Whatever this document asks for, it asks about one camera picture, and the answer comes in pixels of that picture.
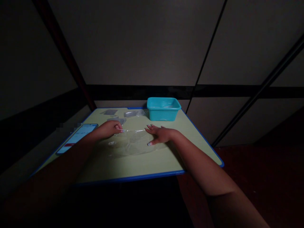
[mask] transparent plastic sheet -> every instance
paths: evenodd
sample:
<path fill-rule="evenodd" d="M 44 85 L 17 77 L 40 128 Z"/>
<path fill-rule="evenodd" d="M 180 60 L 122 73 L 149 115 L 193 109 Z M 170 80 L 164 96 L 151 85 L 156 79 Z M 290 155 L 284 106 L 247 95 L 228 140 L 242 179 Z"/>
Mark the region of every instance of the transparent plastic sheet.
<path fill-rule="evenodd" d="M 134 110 L 134 111 L 129 111 L 129 112 L 125 112 L 123 114 L 124 117 L 134 117 L 134 116 L 144 116 L 146 115 L 145 111 L 143 109 L 140 110 Z"/>
<path fill-rule="evenodd" d="M 147 144 L 154 137 L 145 130 L 125 130 L 124 133 L 99 142 L 98 147 L 107 153 L 109 158 L 120 158 L 131 155 L 141 155 L 155 150 L 167 148 L 167 144 L 159 143 L 154 146 Z"/>

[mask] floor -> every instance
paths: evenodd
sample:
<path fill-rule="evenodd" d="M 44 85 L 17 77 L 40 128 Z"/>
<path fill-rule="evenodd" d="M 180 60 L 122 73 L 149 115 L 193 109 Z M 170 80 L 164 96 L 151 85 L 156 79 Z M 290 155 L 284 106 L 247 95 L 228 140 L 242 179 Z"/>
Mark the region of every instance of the floor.
<path fill-rule="evenodd" d="M 224 170 L 270 227 L 303 227 L 304 146 L 215 149 Z M 177 177 L 194 227 L 213 227 L 204 194 L 189 174 Z"/>

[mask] person's right hand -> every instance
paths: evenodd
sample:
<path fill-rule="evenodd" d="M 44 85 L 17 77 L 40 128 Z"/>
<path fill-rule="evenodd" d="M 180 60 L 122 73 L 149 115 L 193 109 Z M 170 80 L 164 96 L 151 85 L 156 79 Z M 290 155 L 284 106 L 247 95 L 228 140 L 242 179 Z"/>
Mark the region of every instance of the person's right hand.
<path fill-rule="evenodd" d="M 172 140 L 173 133 L 176 131 L 174 129 L 165 128 L 161 126 L 161 128 L 154 126 L 153 124 L 147 125 L 149 129 L 145 128 L 145 130 L 153 135 L 156 135 L 157 138 L 148 143 L 148 146 L 155 145 L 157 143 L 166 143 Z"/>

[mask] teal plastic container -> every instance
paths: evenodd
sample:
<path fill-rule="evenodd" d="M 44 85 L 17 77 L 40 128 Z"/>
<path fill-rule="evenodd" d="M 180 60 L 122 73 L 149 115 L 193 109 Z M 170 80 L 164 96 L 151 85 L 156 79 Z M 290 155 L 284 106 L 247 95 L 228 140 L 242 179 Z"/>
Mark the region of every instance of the teal plastic container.
<path fill-rule="evenodd" d="M 147 108 L 151 121 L 175 121 L 181 105 L 175 98 L 148 98 Z"/>

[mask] smartphone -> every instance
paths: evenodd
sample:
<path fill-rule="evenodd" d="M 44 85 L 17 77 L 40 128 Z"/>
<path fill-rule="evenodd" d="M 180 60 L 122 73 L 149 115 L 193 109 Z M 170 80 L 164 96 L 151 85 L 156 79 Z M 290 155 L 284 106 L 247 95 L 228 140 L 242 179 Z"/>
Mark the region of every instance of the smartphone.
<path fill-rule="evenodd" d="M 68 141 L 63 144 L 56 152 L 57 155 L 61 155 L 68 151 L 73 145 L 75 145 L 79 140 L 84 136 L 92 132 L 95 128 L 98 127 L 98 124 L 83 124 L 78 128 L 73 135 L 68 139 Z"/>

